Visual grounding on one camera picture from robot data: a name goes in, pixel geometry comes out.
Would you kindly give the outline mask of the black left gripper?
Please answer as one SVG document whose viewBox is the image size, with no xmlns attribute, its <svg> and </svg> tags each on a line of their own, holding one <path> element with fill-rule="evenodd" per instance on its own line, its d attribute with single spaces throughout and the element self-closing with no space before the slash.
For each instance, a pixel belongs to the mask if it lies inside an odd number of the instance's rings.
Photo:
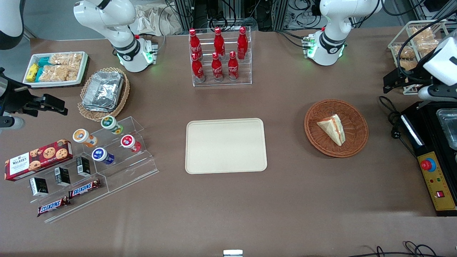
<svg viewBox="0 0 457 257">
<path fill-rule="evenodd" d="M 432 80 L 432 75 L 426 70 L 404 70 L 398 67 L 384 76 L 384 94 L 399 87 L 402 94 L 418 94 L 419 90 L 429 86 Z"/>
</svg>

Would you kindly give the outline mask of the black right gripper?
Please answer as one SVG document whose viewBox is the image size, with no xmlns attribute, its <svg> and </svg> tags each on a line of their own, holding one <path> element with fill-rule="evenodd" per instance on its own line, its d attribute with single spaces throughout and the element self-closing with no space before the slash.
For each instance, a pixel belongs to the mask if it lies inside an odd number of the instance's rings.
<svg viewBox="0 0 457 257">
<path fill-rule="evenodd" d="M 7 78 L 4 74 L 5 69 L 0 69 L 0 106 L 1 115 L 5 112 L 9 114 L 19 113 L 37 117 L 38 112 L 55 112 L 67 116 L 68 109 L 65 108 L 65 101 L 52 96 L 43 94 L 43 105 L 37 96 L 29 92 L 28 86 L 15 80 Z"/>
</svg>

